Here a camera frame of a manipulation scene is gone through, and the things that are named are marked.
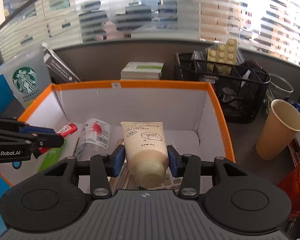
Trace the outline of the green packet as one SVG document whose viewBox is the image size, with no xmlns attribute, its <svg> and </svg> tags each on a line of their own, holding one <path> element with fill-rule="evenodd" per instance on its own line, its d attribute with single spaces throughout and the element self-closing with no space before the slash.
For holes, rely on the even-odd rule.
<svg viewBox="0 0 300 240">
<path fill-rule="evenodd" d="M 41 163 L 40 167 L 38 168 L 38 172 L 41 172 L 41 171 L 45 170 L 46 168 L 52 166 L 56 162 L 58 162 L 65 146 L 66 146 L 66 140 L 64 141 L 64 144 L 62 147 L 49 149 L 44 154 L 45 158 L 44 158 L 43 162 Z"/>
</svg>

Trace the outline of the black white leaflet box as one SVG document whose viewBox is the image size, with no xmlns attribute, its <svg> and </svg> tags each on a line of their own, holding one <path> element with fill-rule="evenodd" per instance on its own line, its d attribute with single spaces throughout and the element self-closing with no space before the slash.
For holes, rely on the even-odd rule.
<svg viewBox="0 0 300 240">
<path fill-rule="evenodd" d="M 42 43 L 43 60 L 49 70 L 52 81 L 55 83 L 80 82 L 79 77 L 61 60 L 61 58 L 45 42 Z"/>
</svg>

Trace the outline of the Starbucks plastic cup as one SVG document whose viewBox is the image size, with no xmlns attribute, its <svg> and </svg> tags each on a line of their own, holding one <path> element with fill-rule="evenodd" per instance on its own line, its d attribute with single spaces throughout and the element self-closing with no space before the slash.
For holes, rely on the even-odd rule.
<svg viewBox="0 0 300 240">
<path fill-rule="evenodd" d="M 49 70 L 44 62 L 42 48 L 23 51 L 0 66 L 13 95 L 24 108 L 51 84 Z"/>
</svg>

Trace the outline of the beige building block plate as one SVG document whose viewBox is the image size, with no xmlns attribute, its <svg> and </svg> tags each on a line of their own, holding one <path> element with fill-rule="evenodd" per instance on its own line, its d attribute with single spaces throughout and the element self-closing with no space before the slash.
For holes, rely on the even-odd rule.
<svg viewBox="0 0 300 240">
<path fill-rule="evenodd" d="M 230 38 L 226 43 L 215 44 L 207 50 L 210 62 L 235 65 L 237 62 L 237 40 Z"/>
</svg>

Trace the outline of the black mesh desk organizer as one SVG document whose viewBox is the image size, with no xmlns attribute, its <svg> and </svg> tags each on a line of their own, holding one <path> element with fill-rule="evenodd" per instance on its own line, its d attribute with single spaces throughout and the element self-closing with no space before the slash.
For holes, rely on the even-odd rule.
<svg viewBox="0 0 300 240">
<path fill-rule="evenodd" d="M 208 82 L 228 122 L 255 120 L 270 83 L 270 76 L 255 61 L 238 66 L 196 59 L 193 54 L 174 55 L 175 80 Z"/>
</svg>

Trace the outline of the red packet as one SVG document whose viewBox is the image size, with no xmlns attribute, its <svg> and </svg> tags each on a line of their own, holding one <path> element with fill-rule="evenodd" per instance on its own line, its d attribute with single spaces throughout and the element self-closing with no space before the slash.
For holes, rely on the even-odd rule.
<svg viewBox="0 0 300 240">
<path fill-rule="evenodd" d="M 300 164 L 285 176 L 277 185 L 289 196 L 292 208 L 288 220 L 300 216 Z"/>
</svg>

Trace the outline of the clear plastic wrapped item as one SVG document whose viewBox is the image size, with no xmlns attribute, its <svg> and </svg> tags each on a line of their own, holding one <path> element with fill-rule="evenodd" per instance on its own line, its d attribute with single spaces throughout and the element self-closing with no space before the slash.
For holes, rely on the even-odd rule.
<svg viewBox="0 0 300 240">
<path fill-rule="evenodd" d="M 74 156 L 78 161 L 90 160 L 94 155 L 107 155 L 111 125 L 97 118 L 88 119 L 78 138 Z"/>
</svg>

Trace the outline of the red black marker pen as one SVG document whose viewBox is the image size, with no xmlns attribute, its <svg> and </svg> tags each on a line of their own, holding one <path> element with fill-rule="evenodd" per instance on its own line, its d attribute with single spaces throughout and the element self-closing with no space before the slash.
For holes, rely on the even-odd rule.
<svg viewBox="0 0 300 240">
<path fill-rule="evenodd" d="M 61 135 L 64 138 L 64 142 L 67 136 L 72 135 L 78 130 L 77 126 L 73 123 L 70 123 L 68 125 L 65 125 L 60 131 L 57 132 L 57 134 Z M 40 149 L 41 155 L 44 155 L 46 152 L 50 150 L 50 148 L 43 148 Z"/>
</svg>

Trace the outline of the orange cardboard box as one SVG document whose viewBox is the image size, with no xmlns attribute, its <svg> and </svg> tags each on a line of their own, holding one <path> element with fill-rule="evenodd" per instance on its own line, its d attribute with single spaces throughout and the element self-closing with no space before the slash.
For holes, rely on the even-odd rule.
<svg viewBox="0 0 300 240">
<path fill-rule="evenodd" d="M 97 118 L 110 124 L 109 150 L 123 140 L 123 122 L 162 122 L 179 154 L 234 160 L 229 131 L 212 86 L 185 81 L 91 81 L 50 85 L 20 121 L 61 130 Z"/>
</svg>

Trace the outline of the glass jar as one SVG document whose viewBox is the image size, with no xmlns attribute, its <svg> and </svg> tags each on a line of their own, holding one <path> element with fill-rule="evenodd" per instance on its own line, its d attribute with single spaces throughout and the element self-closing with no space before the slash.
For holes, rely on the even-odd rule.
<svg viewBox="0 0 300 240">
<path fill-rule="evenodd" d="M 266 95 L 263 100 L 263 105 L 266 113 L 269 113 L 270 104 L 275 99 L 281 99 L 284 101 L 289 101 L 290 96 L 294 92 L 293 86 L 281 76 L 269 73 L 270 82 Z"/>
</svg>

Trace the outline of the beige cream tube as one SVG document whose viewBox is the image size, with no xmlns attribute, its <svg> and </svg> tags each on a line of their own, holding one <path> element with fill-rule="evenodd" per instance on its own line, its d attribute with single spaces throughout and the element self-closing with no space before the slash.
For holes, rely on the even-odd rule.
<svg viewBox="0 0 300 240">
<path fill-rule="evenodd" d="M 126 162 L 135 182 L 146 189 L 165 179 L 169 158 L 162 122 L 121 122 Z"/>
</svg>

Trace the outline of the brown paper cup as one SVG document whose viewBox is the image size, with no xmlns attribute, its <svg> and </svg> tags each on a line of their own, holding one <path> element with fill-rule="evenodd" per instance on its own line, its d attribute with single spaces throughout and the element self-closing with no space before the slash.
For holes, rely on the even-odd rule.
<svg viewBox="0 0 300 240">
<path fill-rule="evenodd" d="M 300 133 L 300 113 L 290 103 L 275 99 L 270 104 L 262 132 L 255 148 L 264 160 L 275 159 Z"/>
</svg>

